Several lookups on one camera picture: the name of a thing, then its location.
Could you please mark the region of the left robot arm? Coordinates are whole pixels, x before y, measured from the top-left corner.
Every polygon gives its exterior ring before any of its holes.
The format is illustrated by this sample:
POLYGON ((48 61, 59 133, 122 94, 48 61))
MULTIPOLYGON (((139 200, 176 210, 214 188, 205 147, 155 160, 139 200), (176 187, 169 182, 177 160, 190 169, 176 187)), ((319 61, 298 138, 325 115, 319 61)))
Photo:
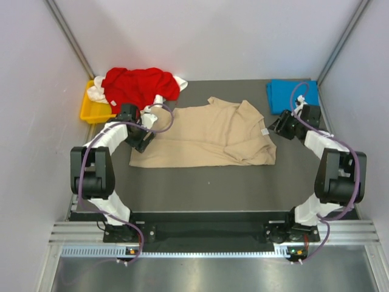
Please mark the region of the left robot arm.
POLYGON ((141 113, 138 107, 127 103, 117 116, 105 123, 95 138, 71 150, 71 190, 103 214, 105 232, 115 242, 141 242, 142 236, 131 218, 131 209, 115 191, 111 156, 123 142, 143 153, 155 137, 150 129, 156 122, 157 116, 150 109, 141 113))

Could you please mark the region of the white t shirt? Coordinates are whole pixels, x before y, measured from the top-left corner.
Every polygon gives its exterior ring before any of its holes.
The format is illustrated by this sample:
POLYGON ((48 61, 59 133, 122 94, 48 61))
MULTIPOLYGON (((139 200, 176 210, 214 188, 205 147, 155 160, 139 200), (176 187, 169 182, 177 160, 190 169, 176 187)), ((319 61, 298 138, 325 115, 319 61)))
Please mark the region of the white t shirt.
MULTIPOLYGON (((188 81, 186 81, 186 80, 184 80, 176 75, 174 75, 173 77, 174 77, 180 91, 183 91, 188 86, 188 81)), ((93 85, 86 90, 87 97, 92 102, 117 106, 117 104, 114 100, 109 102, 106 99, 104 89, 102 88, 102 81, 103 80, 104 80, 104 78, 102 76, 97 76, 96 78, 94 78, 93 85)), ((154 100, 149 105, 146 105, 145 107, 148 108, 151 105, 156 105, 157 107, 161 108, 162 104, 165 101, 166 101, 166 99, 164 97, 162 97, 161 95, 155 95, 154 100)))

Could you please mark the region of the folded blue t shirt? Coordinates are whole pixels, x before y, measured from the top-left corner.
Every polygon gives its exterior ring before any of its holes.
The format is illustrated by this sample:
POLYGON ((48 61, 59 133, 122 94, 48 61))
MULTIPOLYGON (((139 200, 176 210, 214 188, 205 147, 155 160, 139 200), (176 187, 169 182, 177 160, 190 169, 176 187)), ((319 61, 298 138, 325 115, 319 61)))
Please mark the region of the folded blue t shirt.
MULTIPOLYGON (((280 115, 284 110, 290 110, 291 94, 294 88, 302 81, 272 79, 266 84, 267 100, 269 102, 270 113, 280 115)), ((303 95, 305 101, 310 105, 319 106, 318 87, 315 80, 306 80, 309 85, 300 86, 294 94, 294 100, 303 95)))

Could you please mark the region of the yellow plastic bin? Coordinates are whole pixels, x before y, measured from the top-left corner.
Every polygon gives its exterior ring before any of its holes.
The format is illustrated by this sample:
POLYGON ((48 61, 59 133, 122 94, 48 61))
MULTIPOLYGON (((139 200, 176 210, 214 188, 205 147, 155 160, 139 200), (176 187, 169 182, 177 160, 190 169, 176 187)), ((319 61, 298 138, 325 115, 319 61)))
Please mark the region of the yellow plastic bin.
POLYGON ((109 119, 116 117, 111 112, 111 107, 104 103, 93 102, 89 99, 87 90, 94 85, 92 80, 88 81, 80 108, 80 119, 88 124, 106 123, 109 119))

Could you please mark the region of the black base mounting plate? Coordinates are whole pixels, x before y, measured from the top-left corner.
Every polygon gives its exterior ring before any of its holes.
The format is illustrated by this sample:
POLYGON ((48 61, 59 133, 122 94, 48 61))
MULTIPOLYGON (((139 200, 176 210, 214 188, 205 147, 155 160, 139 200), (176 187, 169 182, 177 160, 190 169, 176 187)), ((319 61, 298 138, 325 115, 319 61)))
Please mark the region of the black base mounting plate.
POLYGON ((317 243, 320 239, 316 227, 292 229, 281 223, 254 221, 221 222, 139 222, 146 244, 167 240, 216 239, 225 243, 228 239, 253 240, 254 243, 317 243))

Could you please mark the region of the beige t shirt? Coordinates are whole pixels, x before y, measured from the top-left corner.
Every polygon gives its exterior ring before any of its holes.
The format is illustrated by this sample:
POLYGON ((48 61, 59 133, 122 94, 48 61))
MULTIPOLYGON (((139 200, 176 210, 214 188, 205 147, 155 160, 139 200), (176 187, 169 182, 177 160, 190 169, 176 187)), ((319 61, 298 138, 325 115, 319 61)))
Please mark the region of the beige t shirt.
POLYGON ((132 151, 130 166, 183 168, 227 165, 275 165, 276 145, 264 116, 248 101, 232 103, 216 97, 208 105, 153 107, 158 131, 143 153, 132 151))

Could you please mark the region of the red t shirt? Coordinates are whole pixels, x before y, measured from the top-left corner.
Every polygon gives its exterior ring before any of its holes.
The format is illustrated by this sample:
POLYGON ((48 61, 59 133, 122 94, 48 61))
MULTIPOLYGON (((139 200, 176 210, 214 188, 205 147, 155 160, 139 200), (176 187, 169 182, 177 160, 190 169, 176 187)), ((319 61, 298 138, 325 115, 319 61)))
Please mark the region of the red t shirt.
POLYGON ((177 100, 180 93, 173 75, 158 68, 112 68, 106 73, 102 88, 113 114, 118 114, 125 103, 143 110, 154 103, 157 95, 166 100, 177 100))

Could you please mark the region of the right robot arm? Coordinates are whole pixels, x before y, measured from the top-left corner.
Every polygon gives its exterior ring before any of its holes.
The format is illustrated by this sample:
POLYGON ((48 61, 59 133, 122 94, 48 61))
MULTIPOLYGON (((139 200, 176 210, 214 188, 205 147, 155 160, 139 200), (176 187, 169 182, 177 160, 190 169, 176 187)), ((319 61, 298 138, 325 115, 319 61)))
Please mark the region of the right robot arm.
POLYGON ((281 137, 297 138, 319 158, 314 193, 301 205, 293 207, 284 223, 268 224, 270 242, 298 242, 312 238, 322 218, 337 209, 352 209, 365 194, 367 156, 352 152, 344 143, 320 126, 319 106, 299 104, 295 111, 284 110, 269 127, 281 137))

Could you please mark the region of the aluminium frame rail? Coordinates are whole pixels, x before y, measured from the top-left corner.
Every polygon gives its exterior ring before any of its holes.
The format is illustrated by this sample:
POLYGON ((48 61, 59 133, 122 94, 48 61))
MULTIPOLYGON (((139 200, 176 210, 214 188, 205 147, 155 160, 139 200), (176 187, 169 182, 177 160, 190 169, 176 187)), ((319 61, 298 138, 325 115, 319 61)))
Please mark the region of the aluminium frame rail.
MULTIPOLYGON (((375 245, 379 236, 372 221, 341 220, 332 221, 327 243, 329 245, 375 245)), ((49 237, 51 244, 101 244, 103 231, 94 222, 55 223, 49 237)))

